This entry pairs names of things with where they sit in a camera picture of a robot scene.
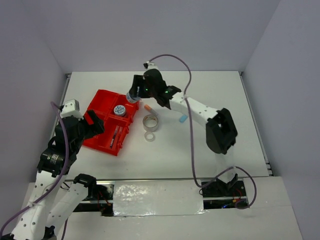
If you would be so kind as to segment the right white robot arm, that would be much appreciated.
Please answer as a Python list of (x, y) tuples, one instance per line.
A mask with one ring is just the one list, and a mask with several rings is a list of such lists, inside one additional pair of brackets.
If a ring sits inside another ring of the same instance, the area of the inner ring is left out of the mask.
[[(235, 145), (238, 136), (234, 120), (228, 109), (218, 110), (188, 97), (186, 92), (180, 88), (167, 85), (160, 71), (155, 68), (147, 70), (142, 75), (135, 74), (133, 76), (132, 85), (126, 98), (130, 103), (153, 98), (161, 107), (187, 115), (190, 127), (191, 170), (196, 186), (204, 189), (212, 182), (218, 181), (217, 190), (221, 195), (228, 196), (235, 190), (238, 175), (232, 171), (233, 166), (227, 166), (226, 163), (223, 163), (226, 169), (204, 185), (197, 181), (195, 169), (193, 122), (205, 129), (205, 142), (208, 148), (220, 157), (226, 156)], [(231, 176), (220, 179), (220, 176), (228, 171), (232, 171)]]

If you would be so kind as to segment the red pen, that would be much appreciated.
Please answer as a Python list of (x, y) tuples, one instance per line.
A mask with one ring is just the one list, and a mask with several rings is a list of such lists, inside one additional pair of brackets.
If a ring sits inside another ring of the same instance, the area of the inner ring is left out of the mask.
[(119, 130), (119, 126), (117, 125), (117, 126), (115, 127), (115, 131), (114, 131), (113, 136), (112, 136), (112, 139), (111, 139), (111, 141), (110, 141), (110, 146), (109, 146), (110, 149), (112, 149), (112, 147), (113, 147), (113, 145), (114, 145), (114, 142), (115, 142), (115, 139), (116, 139), (118, 130)]

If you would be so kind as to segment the blue white bottle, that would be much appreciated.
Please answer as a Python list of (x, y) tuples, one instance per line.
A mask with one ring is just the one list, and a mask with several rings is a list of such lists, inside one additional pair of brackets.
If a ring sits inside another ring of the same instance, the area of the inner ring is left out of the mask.
[(132, 96), (129, 92), (126, 94), (126, 100), (131, 104), (135, 104), (135, 103), (139, 102), (140, 99), (141, 99), (140, 97)]
[(125, 117), (127, 114), (127, 109), (124, 105), (118, 104), (113, 108), (113, 113), (118, 117)]

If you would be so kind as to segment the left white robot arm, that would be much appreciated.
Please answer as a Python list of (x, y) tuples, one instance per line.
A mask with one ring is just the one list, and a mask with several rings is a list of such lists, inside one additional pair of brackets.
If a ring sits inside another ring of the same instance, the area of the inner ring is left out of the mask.
[(103, 120), (93, 110), (88, 110), (86, 115), (91, 123), (73, 115), (58, 118), (55, 136), (40, 156), (29, 202), (8, 220), (18, 221), (12, 232), (5, 234), (5, 226), (1, 227), (2, 240), (55, 240), (78, 204), (85, 198), (91, 200), (97, 196), (96, 178), (80, 173), (63, 198), (55, 203), (83, 142), (104, 133)]

